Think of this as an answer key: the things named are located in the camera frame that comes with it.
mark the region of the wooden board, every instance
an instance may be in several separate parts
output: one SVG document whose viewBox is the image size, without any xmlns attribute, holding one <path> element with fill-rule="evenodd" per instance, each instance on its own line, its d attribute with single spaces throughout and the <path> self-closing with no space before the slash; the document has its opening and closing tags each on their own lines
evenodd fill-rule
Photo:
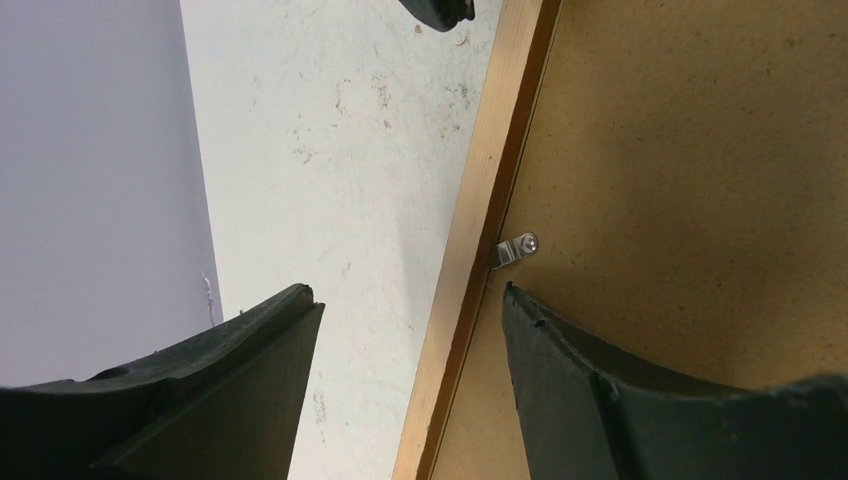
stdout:
<svg viewBox="0 0 848 480">
<path fill-rule="evenodd" d="M 566 2 L 436 479 L 527 478 L 507 280 L 660 365 L 848 371 L 848 4 Z"/>
<path fill-rule="evenodd" d="M 429 478 L 560 0 L 504 0 L 392 478 Z"/>
</svg>

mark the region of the metal clip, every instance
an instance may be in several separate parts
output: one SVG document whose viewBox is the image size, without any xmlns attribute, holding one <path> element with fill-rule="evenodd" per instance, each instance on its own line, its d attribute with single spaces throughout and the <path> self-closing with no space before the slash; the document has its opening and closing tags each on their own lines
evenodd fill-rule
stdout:
<svg viewBox="0 0 848 480">
<path fill-rule="evenodd" d="M 525 233 L 512 240 L 501 242 L 495 246 L 492 269 L 497 270 L 522 258 L 529 257 L 537 250 L 539 250 L 539 239 L 532 233 Z"/>
</svg>

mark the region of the stain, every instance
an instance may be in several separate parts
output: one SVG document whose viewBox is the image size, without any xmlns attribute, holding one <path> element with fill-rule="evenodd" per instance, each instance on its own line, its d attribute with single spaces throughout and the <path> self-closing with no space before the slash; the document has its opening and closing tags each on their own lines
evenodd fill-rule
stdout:
<svg viewBox="0 0 848 480">
<path fill-rule="evenodd" d="M 341 83 L 336 84 L 336 110 L 339 112 L 340 115 L 344 115 L 345 113 L 347 113 L 347 110 L 345 110 L 345 108 L 342 107 L 342 84 Z"/>
<path fill-rule="evenodd" d="M 327 421 L 327 407 L 324 406 L 324 394 L 317 391 L 312 394 L 312 408 L 315 409 L 315 425 Z"/>
<path fill-rule="evenodd" d="M 468 39 L 469 39 L 470 37 L 471 37 L 471 34 L 470 34 L 470 33 L 466 33 L 466 34 L 465 34 L 465 38 L 463 38 L 461 42 L 459 42 L 459 43 L 455 44 L 455 45 L 454 45 L 454 47 L 461 47 L 461 46 L 463 46 L 463 45 L 467 44 L 467 43 L 468 43 Z"/>
<path fill-rule="evenodd" d="M 389 108 L 389 100 L 392 99 L 392 94 L 389 93 L 388 86 L 381 85 L 377 87 L 377 91 L 380 95 L 380 110 L 386 110 Z"/>
</svg>

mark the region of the wooden edge strip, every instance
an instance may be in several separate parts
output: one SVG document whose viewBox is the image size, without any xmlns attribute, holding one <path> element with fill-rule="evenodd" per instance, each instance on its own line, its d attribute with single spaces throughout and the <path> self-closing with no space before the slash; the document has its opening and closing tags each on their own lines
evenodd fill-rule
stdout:
<svg viewBox="0 0 848 480">
<path fill-rule="evenodd" d="M 468 351 L 560 0 L 504 0 L 394 480 L 429 479 Z"/>
</svg>

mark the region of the gray wall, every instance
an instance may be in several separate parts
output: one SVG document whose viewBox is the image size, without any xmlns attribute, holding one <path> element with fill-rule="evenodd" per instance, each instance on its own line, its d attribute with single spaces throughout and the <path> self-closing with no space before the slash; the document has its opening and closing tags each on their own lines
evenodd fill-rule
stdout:
<svg viewBox="0 0 848 480">
<path fill-rule="evenodd" d="M 179 3 L 0 4 L 0 385 L 221 321 Z"/>
</svg>

